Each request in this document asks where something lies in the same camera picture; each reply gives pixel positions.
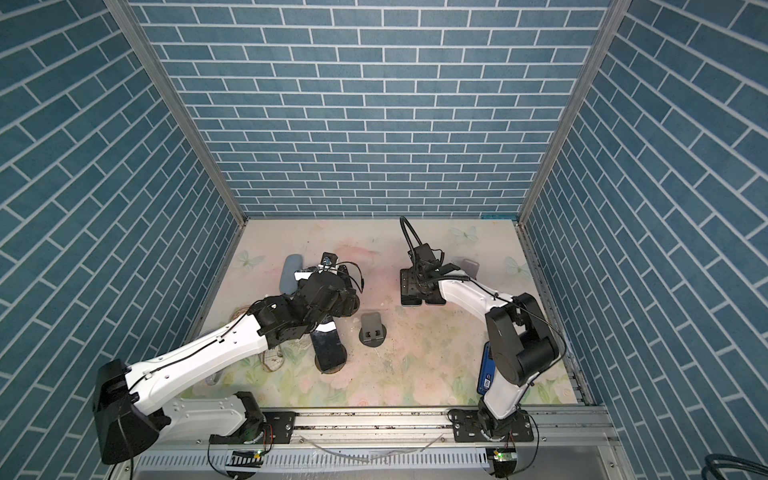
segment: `brick wall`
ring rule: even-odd
[[[634,0],[531,217],[640,477],[768,462],[767,25],[765,2]]]
[[[131,3],[251,217],[513,217],[609,1],[255,3]]]
[[[90,478],[93,371],[180,345],[234,225],[101,0],[0,11],[0,478]]]

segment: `mounting plate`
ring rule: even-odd
[[[295,412],[264,412],[265,423],[272,426],[272,443],[290,443],[293,425],[296,423]]]
[[[400,304],[403,306],[421,305],[422,301],[428,305],[445,305],[446,301],[440,295],[440,289],[435,289],[428,295],[419,290],[419,279],[416,277],[415,267],[400,270]]]
[[[533,442],[533,430],[529,415],[516,415],[510,431],[515,442]],[[477,410],[452,409],[448,418],[453,424],[453,439],[456,443],[487,442],[478,422]]]

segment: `black cable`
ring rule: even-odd
[[[358,265],[355,262],[338,262],[336,265],[343,265],[344,263],[348,263],[349,265],[354,265],[355,268],[357,268],[358,273],[360,274],[360,284],[357,285],[357,282],[355,282],[355,285],[357,285],[357,289],[360,290],[360,293],[362,293],[362,289],[366,287],[366,280],[362,278],[362,270],[360,269],[360,265]],[[354,281],[354,278],[352,278],[349,273],[347,273],[347,276]]]
[[[128,443],[128,437],[125,436],[125,430],[123,430],[122,416],[118,415],[118,427],[120,427],[120,434],[123,436],[123,442],[125,442],[125,448],[128,450],[128,454],[131,456],[131,480],[134,480],[134,450],[131,448],[131,444]]]
[[[720,472],[721,468],[728,468],[731,470],[739,470],[742,472],[754,473],[763,477],[768,477],[768,472],[760,468],[749,467],[747,465],[741,465],[739,463],[718,463],[715,465],[707,465],[701,469],[701,478],[708,480],[707,473],[711,473],[717,480],[726,480],[725,476]]]
[[[560,330],[556,329],[554,327],[554,325],[549,323],[547,320],[541,318],[540,316],[536,315],[535,313],[532,313],[531,311],[529,311],[529,310],[527,310],[527,309],[525,309],[525,308],[523,308],[523,307],[521,307],[521,306],[519,306],[517,304],[515,304],[515,306],[518,307],[520,310],[526,312],[528,315],[535,316],[537,319],[539,319],[540,321],[544,322],[549,327],[550,330],[552,330],[553,332],[558,334],[558,336],[560,337],[560,341],[563,344],[563,350],[560,352],[560,355],[558,356],[558,358],[556,358],[554,360],[554,362],[552,362],[552,365],[554,365],[555,363],[559,362],[560,360],[563,360],[563,358],[565,358],[565,353],[568,351],[568,343],[565,342],[565,336],[560,332]]]
[[[224,336],[225,336],[225,335],[227,335],[227,334],[228,334],[228,333],[229,333],[229,332],[230,332],[230,331],[231,331],[231,330],[232,330],[234,327],[236,327],[236,326],[237,326],[237,324],[238,324],[238,323],[240,323],[240,321],[241,321],[243,318],[245,318],[245,317],[248,315],[248,313],[249,313],[249,312],[250,312],[250,310],[253,308],[253,306],[255,306],[255,305],[256,305],[257,303],[259,303],[260,301],[262,301],[262,300],[257,300],[257,301],[255,301],[255,302],[251,303],[251,304],[250,304],[250,306],[248,307],[248,310],[246,310],[246,311],[245,311],[245,313],[243,313],[243,315],[240,315],[240,318],[238,318],[237,320],[235,320],[235,322],[234,322],[234,323],[233,323],[233,324],[230,326],[230,328],[228,328],[226,332],[222,333],[222,334],[221,334],[221,336],[220,336],[219,338],[224,338]],[[192,357],[192,356],[194,356],[194,355],[197,355],[198,353],[200,353],[201,351],[203,351],[204,349],[206,349],[207,347],[209,347],[209,346],[213,345],[213,344],[214,344],[214,343],[216,343],[216,342],[217,342],[217,341],[216,341],[215,339],[214,339],[214,340],[211,340],[209,343],[206,343],[205,345],[203,345],[203,346],[202,346],[202,347],[200,347],[199,349],[195,350],[194,352],[190,353],[189,355],[185,356],[184,358],[181,358],[181,359],[178,359],[178,360],[174,360],[173,362],[171,362],[171,363],[166,363],[165,365],[161,365],[161,366],[158,366],[156,369],[154,369],[154,370],[151,370],[151,371],[149,371],[149,372],[147,372],[147,373],[143,374],[142,376],[140,376],[140,377],[139,377],[139,379],[138,379],[138,380],[136,380],[136,382],[134,382],[134,384],[133,384],[133,385],[131,385],[131,387],[128,389],[128,393],[130,394],[130,393],[131,393],[131,391],[132,391],[134,388],[136,388],[136,385],[138,385],[138,383],[139,383],[141,380],[145,380],[145,379],[147,379],[147,375],[151,375],[151,374],[153,374],[153,373],[156,373],[156,372],[159,372],[160,370],[162,370],[162,369],[165,369],[165,368],[167,368],[167,367],[169,367],[169,366],[171,366],[171,365],[176,365],[176,364],[177,364],[177,363],[179,363],[179,362],[183,362],[184,360],[186,360],[186,359],[189,359],[190,357]]]
[[[133,390],[134,388],[136,388],[136,385],[138,385],[138,383],[139,383],[141,380],[145,380],[145,379],[147,379],[147,375],[151,375],[151,374],[153,374],[153,373],[155,373],[155,372],[158,372],[158,371],[160,371],[160,370],[162,370],[162,369],[164,369],[164,368],[166,368],[166,367],[168,367],[168,366],[174,365],[174,364],[176,364],[176,363],[179,363],[179,362],[183,362],[184,360],[186,360],[186,359],[188,359],[188,358],[192,357],[193,355],[196,355],[196,354],[198,354],[199,352],[201,352],[202,350],[206,349],[207,347],[209,347],[209,346],[213,345],[214,343],[216,343],[216,340],[211,340],[210,342],[206,343],[205,345],[203,345],[203,346],[202,346],[202,347],[200,347],[199,349],[195,350],[194,352],[190,353],[189,355],[185,356],[184,358],[181,358],[181,359],[178,359],[178,360],[174,360],[174,361],[173,361],[173,362],[171,362],[171,363],[168,363],[168,364],[166,364],[166,365],[163,365],[163,366],[159,366],[159,367],[157,367],[156,369],[154,369],[154,370],[151,370],[150,372],[147,372],[147,373],[143,374],[142,376],[140,376],[140,377],[139,377],[139,379],[138,379],[138,380],[136,380],[136,382],[134,382],[134,384],[133,384],[133,385],[131,385],[131,387],[128,389],[128,393],[130,394],[130,393],[131,393],[131,390]]]
[[[411,263],[413,263],[413,266],[416,266],[416,251],[413,249],[413,242],[411,241],[411,236],[408,235],[408,231],[406,230],[406,225],[413,233],[413,236],[416,238],[416,241],[419,242],[419,246],[422,245],[422,241],[419,238],[419,235],[416,233],[416,230],[413,229],[413,225],[408,221],[405,217],[400,217],[400,228],[402,228],[402,234],[406,238],[406,242],[408,243],[408,248],[411,253]]]
[[[517,475],[518,473],[525,472],[531,467],[531,465],[533,465],[533,462],[536,461],[536,455],[538,455],[538,443],[541,440],[541,436],[538,433],[538,424],[536,423],[536,419],[533,418],[533,415],[530,415],[529,418],[533,422],[534,427],[536,427],[536,449],[533,451],[533,458],[531,458],[531,461],[522,470],[518,470],[513,472],[511,475],[507,475],[507,478],[512,477],[513,475]]]
[[[717,480],[725,480],[725,476],[720,471],[722,468],[740,470],[742,472],[750,472],[763,477],[768,477],[768,466],[747,460],[746,458],[724,454],[709,454],[704,457],[704,461],[706,465],[701,469],[701,478],[703,480],[707,480],[707,473],[711,473]]]
[[[213,464],[213,463],[212,463],[212,461],[210,460],[210,442],[208,442],[208,449],[207,449],[207,450],[206,450],[206,452],[205,452],[205,458],[208,460],[208,465],[210,465],[210,467],[211,467],[211,468],[214,470],[214,472],[216,472],[216,473],[217,473],[217,474],[219,474],[219,475],[222,475],[222,476],[225,476],[225,477],[227,477],[229,480],[232,480],[233,478],[234,478],[235,480],[237,480],[237,475],[235,475],[235,476],[233,477],[232,475],[230,475],[230,474],[229,474],[229,472],[228,472],[228,473],[223,473],[221,470],[219,470],[218,468],[214,467],[214,464]]]

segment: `metal rail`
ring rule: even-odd
[[[104,0],[104,3],[120,27],[123,35],[125,35],[128,44],[133,48],[147,75],[152,80],[152,84],[154,84],[157,92],[163,98],[170,114],[174,116],[179,124],[181,132],[190,143],[190,146],[197,155],[197,159],[205,168],[211,181],[213,181],[219,195],[221,195],[227,208],[235,217],[237,224],[241,227],[244,226],[246,216],[243,209],[240,208],[240,204],[224,179],[224,175],[222,175],[221,170],[216,165],[214,156],[208,149],[203,136],[200,135],[197,125],[192,120],[187,107],[184,106],[184,101],[181,100],[181,96],[176,91],[173,82],[170,81],[170,77],[165,71],[160,57],[157,56],[157,52],[152,48],[149,37],[147,37],[146,32],[139,25],[133,9],[127,0]]]
[[[624,19],[624,14],[627,13],[631,0],[614,0],[611,3],[611,7],[605,14],[602,23],[600,23],[600,29],[598,35],[594,39],[594,45],[589,49],[587,59],[584,61],[584,66],[581,68],[578,80],[574,86],[573,93],[568,98],[568,103],[563,109],[563,115],[558,122],[558,127],[552,134],[552,138],[549,141],[547,150],[544,152],[544,156],[541,159],[541,164],[536,171],[531,182],[531,188],[528,190],[528,194],[523,200],[523,204],[520,208],[520,214],[518,215],[518,221],[520,224],[524,224],[528,221],[533,211],[533,206],[536,204],[538,196],[544,189],[544,185],[549,177],[549,172],[552,171],[555,161],[558,159],[560,150],[563,148],[565,138],[573,127],[576,115],[581,109],[581,105],[584,103],[584,99],[589,93],[589,87],[592,86],[592,81],[598,76],[598,70],[605,59],[605,54],[608,52],[608,47],[611,46],[611,42],[614,40],[616,31]]]

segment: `metal bar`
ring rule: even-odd
[[[211,283],[210,289],[208,289],[208,292],[205,294],[203,303],[197,310],[197,315],[194,317],[194,321],[192,322],[192,326],[190,327],[189,332],[187,332],[187,335],[184,337],[185,344],[191,342],[192,340],[196,339],[198,335],[200,335],[200,331],[203,329],[205,319],[208,317],[210,308],[214,304],[216,295],[219,293],[221,283],[224,281],[224,275],[227,274],[227,270],[230,268],[230,263],[232,263],[235,252],[237,252],[237,246],[240,245],[240,238],[243,236],[245,226],[246,224],[244,223],[243,225],[239,225],[237,230],[235,230],[235,234],[232,236],[230,245],[227,247],[227,251],[224,252],[224,258],[221,260],[221,265],[219,265],[219,269],[216,272],[214,281]]]
[[[616,31],[624,19],[624,14],[627,13],[631,0],[614,0],[611,3],[611,7],[608,9],[603,21],[598,30],[598,36],[594,40],[594,45],[590,48],[587,54],[587,59],[584,61],[584,66],[581,68],[578,80],[574,86],[574,91],[568,99],[568,103],[565,105],[563,115],[558,122],[558,128],[552,134],[552,139],[549,141],[547,150],[544,152],[544,156],[541,160],[533,181],[531,182],[531,188],[528,189],[528,194],[523,200],[520,214],[518,215],[518,222],[525,225],[528,218],[531,216],[533,206],[536,204],[538,196],[541,194],[541,190],[544,188],[544,184],[547,181],[549,172],[552,171],[555,161],[558,159],[560,150],[563,148],[565,138],[571,131],[571,127],[576,120],[576,115],[581,109],[581,105],[584,103],[584,99],[589,93],[589,87],[592,85],[592,81],[598,75],[598,69],[605,59],[605,54],[608,51],[608,47],[611,46],[611,42],[616,35]]]
[[[133,9],[127,0],[104,0],[104,3],[123,32],[123,35],[125,35],[125,39],[128,40],[128,44],[133,48],[134,53],[142,66],[144,66],[144,70],[163,98],[170,114],[174,116],[179,124],[184,137],[190,142],[192,149],[197,155],[197,159],[213,181],[219,195],[223,198],[224,203],[227,204],[237,224],[242,227],[245,225],[246,215],[243,209],[240,208],[240,204],[237,202],[229,185],[227,185],[221,170],[216,165],[214,156],[208,150],[205,140],[192,121],[192,117],[189,115],[187,107],[184,106],[181,96],[176,91],[173,82],[170,81],[170,77],[157,56],[157,52],[152,48],[149,37],[147,37],[144,29],[139,25]]]
[[[520,239],[520,246],[523,249],[525,260],[528,262],[528,269],[531,271],[531,277],[533,277],[534,283],[536,283],[536,290],[538,290],[539,298],[541,299],[541,305],[544,307],[544,311],[547,313],[547,318],[550,319],[552,325],[556,326],[560,332],[568,341],[568,333],[565,331],[565,324],[563,323],[563,317],[560,314],[560,310],[557,304],[554,302],[552,291],[549,288],[547,279],[544,275],[544,269],[541,266],[541,262],[533,249],[533,243],[531,237],[528,235],[528,230],[524,225],[518,223],[515,227],[518,232],[518,239]],[[563,358],[565,368],[573,373],[578,388],[581,391],[581,401],[586,405],[594,404],[594,396],[589,389],[587,378],[584,376],[584,370],[581,369],[578,359],[574,354],[572,348],[568,348],[568,351]]]
[[[621,445],[600,446],[600,460],[608,480],[634,480],[634,472],[629,464],[627,453]]]

